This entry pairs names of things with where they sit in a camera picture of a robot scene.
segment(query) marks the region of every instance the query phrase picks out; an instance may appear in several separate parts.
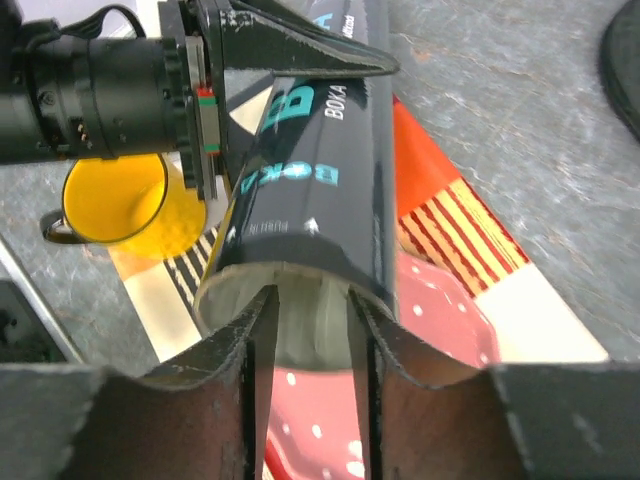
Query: gray concrete floor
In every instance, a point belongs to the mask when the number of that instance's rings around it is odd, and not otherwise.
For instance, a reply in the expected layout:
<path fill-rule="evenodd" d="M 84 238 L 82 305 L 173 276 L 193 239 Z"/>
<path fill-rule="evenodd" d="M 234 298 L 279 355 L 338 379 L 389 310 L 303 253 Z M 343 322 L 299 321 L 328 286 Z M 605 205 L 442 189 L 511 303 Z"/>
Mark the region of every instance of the gray concrete floor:
<path fill-rule="evenodd" d="M 73 2 L 73 14 L 102 4 Z M 640 145 L 596 75 L 622 4 L 390 1 L 395 92 L 611 355 L 637 360 Z M 106 252 L 41 240 L 38 218 L 59 204 L 68 168 L 3 167 L 0 228 L 87 356 L 142 372 L 156 359 Z"/>

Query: cup handle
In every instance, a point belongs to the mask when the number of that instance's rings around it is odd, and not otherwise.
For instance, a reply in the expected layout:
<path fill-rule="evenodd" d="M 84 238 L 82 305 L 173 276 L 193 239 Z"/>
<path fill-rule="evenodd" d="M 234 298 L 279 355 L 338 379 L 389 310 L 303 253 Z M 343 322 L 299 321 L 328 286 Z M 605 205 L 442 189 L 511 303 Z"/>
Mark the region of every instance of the cup handle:
<path fill-rule="evenodd" d="M 87 242 L 65 224 L 62 210 L 45 213 L 40 219 L 42 237 L 51 243 L 60 245 L 84 245 Z"/>

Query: black metal bracket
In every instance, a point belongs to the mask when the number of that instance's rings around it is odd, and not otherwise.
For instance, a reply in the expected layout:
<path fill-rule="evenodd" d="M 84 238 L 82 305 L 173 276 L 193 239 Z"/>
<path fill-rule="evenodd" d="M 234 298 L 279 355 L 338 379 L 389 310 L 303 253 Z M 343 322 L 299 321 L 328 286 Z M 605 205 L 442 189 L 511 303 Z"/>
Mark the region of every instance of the black metal bracket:
<path fill-rule="evenodd" d="M 476 370 L 349 294 L 369 480 L 640 478 L 637 365 Z M 279 301 L 142 379 L 83 365 L 0 366 L 0 479 L 262 477 Z"/>

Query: yellow cup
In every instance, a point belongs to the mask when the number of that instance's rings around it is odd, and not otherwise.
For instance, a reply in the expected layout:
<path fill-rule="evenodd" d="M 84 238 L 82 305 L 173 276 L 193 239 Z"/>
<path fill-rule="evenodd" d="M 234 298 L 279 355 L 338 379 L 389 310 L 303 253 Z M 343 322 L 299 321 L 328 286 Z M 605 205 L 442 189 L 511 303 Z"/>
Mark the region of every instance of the yellow cup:
<path fill-rule="evenodd" d="M 95 243 L 167 259 L 187 251 L 206 223 L 205 203 L 161 155 L 79 160 L 67 175 L 62 209 L 40 220 L 45 240 Z"/>

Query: blue lettering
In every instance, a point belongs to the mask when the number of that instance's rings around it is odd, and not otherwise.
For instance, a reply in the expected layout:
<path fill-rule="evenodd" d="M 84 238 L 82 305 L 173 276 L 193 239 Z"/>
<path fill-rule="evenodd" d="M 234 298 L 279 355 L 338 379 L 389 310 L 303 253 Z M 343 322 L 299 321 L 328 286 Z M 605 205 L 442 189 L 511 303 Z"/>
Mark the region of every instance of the blue lettering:
<path fill-rule="evenodd" d="M 315 23 L 321 28 L 324 28 L 325 30 L 329 30 L 331 27 L 327 25 L 326 22 L 328 22 L 332 18 L 333 18 L 333 13 L 327 13 L 326 15 L 322 15 L 321 17 L 316 18 L 313 21 L 313 23 Z"/>
<path fill-rule="evenodd" d="M 241 194 L 245 194 L 249 191 L 249 189 L 251 188 L 251 186 L 253 185 L 253 183 L 256 181 L 256 178 L 258 178 L 258 170 L 256 170 L 255 172 L 253 172 L 251 175 L 249 175 L 247 178 L 245 178 L 242 183 L 240 183 L 240 193 Z"/>
<path fill-rule="evenodd" d="M 264 173 L 264 177 L 260 179 L 260 185 L 264 185 L 267 182 L 275 182 L 280 178 L 280 174 L 282 173 L 282 164 L 276 163 L 275 165 L 268 165 L 262 169 L 262 173 Z"/>
<path fill-rule="evenodd" d="M 337 187 L 339 173 L 337 168 L 330 167 L 329 165 L 323 165 L 321 163 L 316 165 L 316 180 L 319 182 L 328 183 L 329 185 Z"/>
<path fill-rule="evenodd" d="M 293 162 L 286 166 L 282 174 L 291 180 L 303 180 L 309 178 L 313 172 L 311 165 L 304 162 Z"/>
<path fill-rule="evenodd" d="M 267 183 L 277 182 L 282 177 L 289 180 L 306 180 L 308 178 L 314 178 L 317 182 L 337 187 L 339 174 L 340 172 L 337 168 L 330 167 L 329 165 L 323 165 L 321 163 L 317 164 L 315 167 L 306 162 L 292 162 L 286 166 L 282 163 L 276 163 L 275 165 L 267 165 L 262 167 L 260 170 L 253 171 L 251 175 L 242 180 L 242 182 L 240 182 L 240 195 L 244 195 L 252 187 L 256 186 L 256 181 L 258 186 L 262 186 Z"/>
<path fill-rule="evenodd" d="M 302 86 L 294 88 L 288 95 L 280 95 L 274 99 L 260 131 L 264 132 L 281 120 L 309 115 L 311 113 L 313 95 L 313 88 Z"/>

